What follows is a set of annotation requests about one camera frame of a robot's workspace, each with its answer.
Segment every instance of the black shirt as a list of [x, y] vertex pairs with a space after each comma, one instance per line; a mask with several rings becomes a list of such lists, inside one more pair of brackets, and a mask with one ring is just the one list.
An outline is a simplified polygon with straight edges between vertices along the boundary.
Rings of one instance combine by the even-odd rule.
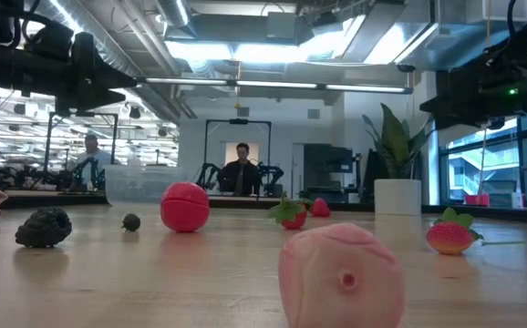
[[260, 177], [257, 167], [249, 161], [245, 164], [239, 160], [230, 162], [219, 175], [219, 185], [221, 191], [234, 192], [235, 196], [259, 195]]

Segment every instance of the desk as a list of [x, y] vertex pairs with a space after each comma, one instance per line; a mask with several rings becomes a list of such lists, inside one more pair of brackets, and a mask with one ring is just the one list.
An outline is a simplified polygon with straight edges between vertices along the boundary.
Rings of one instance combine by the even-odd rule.
[[[287, 327], [276, 270], [294, 233], [267, 211], [213, 209], [201, 233], [175, 234], [155, 207], [66, 210], [74, 232], [46, 251], [15, 244], [31, 210], [0, 218], [0, 328]], [[139, 232], [119, 228], [126, 211], [140, 215]], [[403, 327], [527, 328], [527, 245], [439, 256], [421, 238], [433, 219], [412, 230], [336, 212], [307, 227], [351, 221], [376, 231], [405, 267]], [[475, 229], [490, 241], [527, 236], [520, 223], [477, 220]]]

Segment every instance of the pink foam cube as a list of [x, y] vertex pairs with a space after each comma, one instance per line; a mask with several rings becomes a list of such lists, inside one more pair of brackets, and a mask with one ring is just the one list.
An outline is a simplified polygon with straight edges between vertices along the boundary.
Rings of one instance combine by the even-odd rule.
[[291, 328], [398, 328], [403, 270], [371, 232], [339, 223], [303, 231], [282, 249], [282, 304]]

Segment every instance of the green stem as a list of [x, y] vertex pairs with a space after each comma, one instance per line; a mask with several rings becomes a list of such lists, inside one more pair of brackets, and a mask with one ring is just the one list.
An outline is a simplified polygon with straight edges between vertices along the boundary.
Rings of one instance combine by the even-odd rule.
[[482, 246], [497, 246], [497, 245], [520, 245], [525, 241], [483, 241]]

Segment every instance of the white pot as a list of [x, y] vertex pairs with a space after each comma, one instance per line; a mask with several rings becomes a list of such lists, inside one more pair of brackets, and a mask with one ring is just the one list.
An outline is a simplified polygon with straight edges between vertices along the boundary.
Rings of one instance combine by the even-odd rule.
[[375, 213], [421, 215], [421, 181], [414, 179], [376, 179]]

